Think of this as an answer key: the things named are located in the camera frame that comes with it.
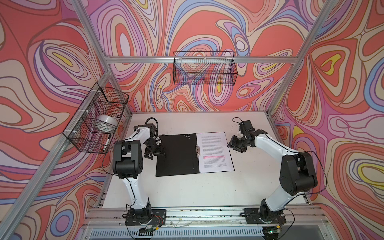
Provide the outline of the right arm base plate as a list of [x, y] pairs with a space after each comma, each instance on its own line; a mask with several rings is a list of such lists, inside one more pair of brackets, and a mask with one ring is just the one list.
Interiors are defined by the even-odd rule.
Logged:
[[276, 224], [284, 225], [287, 220], [282, 210], [272, 212], [268, 208], [245, 208], [241, 217], [246, 219], [247, 224]]

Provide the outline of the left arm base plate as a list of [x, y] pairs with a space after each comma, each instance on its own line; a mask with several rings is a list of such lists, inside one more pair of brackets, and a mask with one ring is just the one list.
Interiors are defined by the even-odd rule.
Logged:
[[167, 210], [128, 209], [122, 215], [126, 226], [162, 226], [166, 223]]

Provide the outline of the printed paper sheets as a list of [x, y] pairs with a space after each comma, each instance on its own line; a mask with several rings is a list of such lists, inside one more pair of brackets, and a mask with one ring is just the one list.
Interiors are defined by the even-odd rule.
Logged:
[[233, 172], [235, 170], [225, 132], [198, 133], [199, 173]]

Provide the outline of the silver folder clip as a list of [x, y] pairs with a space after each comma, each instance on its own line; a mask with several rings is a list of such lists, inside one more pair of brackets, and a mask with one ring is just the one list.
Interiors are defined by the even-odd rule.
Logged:
[[200, 149], [200, 146], [198, 145], [196, 145], [196, 155], [197, 155], [197, 158], [201, 156], [201, 149]]

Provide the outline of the white and black file folder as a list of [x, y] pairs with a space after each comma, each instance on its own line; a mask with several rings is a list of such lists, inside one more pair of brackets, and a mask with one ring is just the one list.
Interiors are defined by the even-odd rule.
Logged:
[[166, 135], [161, 141], [166, 155], [157, 157], [156, 177], [200, 174], [196, 134]]

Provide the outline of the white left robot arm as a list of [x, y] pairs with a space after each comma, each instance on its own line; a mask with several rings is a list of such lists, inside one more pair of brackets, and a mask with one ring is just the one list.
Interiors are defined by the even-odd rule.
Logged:
[[144, 193], [139, 178], [144, 169], [144, 158], [153, 160], [155, 156], [166, 154], [157, 126], [144, 124], [134, 127], [134, 133], [115, 143], [113, 150], [113, 174], [124, 182], [132, 201], [128, 204], [125, 218], [136, 222], [139, 219], [152, 219], [150, 200]]

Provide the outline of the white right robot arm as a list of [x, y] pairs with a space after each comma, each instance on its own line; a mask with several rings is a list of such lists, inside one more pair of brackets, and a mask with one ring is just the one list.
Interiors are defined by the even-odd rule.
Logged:
[[284, 214], [285, 206], [297, 196], [318, 185], [313, 158], [308, 152], [299, 152], [282, 145], [261, 129], [253, 127], [251, 121], [238, 122], [240, 136], [232, 136], [228, 147], [239, 153], [248, 148], [258, 148], [281, 164], [277, 189], [263, 199], [256, 216], [266, 224], [277, 221]]

